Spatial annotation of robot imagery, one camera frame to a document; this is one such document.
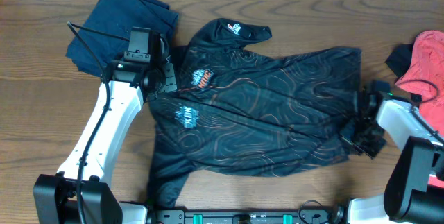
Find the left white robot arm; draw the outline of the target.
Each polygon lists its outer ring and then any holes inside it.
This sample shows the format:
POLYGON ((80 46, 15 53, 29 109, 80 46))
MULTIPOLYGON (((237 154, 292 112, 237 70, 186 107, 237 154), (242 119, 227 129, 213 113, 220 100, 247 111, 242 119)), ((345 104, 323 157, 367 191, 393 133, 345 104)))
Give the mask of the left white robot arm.
POLYGON ((152 223, 143 203, 119 202, 111 191, 114 167, 134 118, 146 101, 177 89, 168 60, 112 61, 101 78, 93 113, 55 175, 39 175, 33 196, 40 223, 152 223))

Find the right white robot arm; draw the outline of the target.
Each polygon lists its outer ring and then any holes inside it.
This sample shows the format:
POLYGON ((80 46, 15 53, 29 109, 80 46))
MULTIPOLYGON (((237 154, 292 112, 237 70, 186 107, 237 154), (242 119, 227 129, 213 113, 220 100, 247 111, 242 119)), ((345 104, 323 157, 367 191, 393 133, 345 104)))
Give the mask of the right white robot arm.
POLYGON ((400 149, 382 195, 351 200, 346 223, 442 223, 443 138, 408 101, 389 92, 364 92, 359 115, 374 120, 400 149))

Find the black orange patterned jersey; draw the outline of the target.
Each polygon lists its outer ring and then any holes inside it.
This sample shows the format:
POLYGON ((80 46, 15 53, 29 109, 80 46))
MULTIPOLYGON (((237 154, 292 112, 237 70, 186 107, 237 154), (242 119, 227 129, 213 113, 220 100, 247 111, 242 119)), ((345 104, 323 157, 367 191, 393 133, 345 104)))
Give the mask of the black orange patterned jersey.
POLYGON ((357 140, 361 50, 274 59, 247 49, 271 36, 267 26, 220 18, 171 50, 178 88, 149 104, 154 205, 172 208, 198 170, 282 177, 348 159, 357 140))

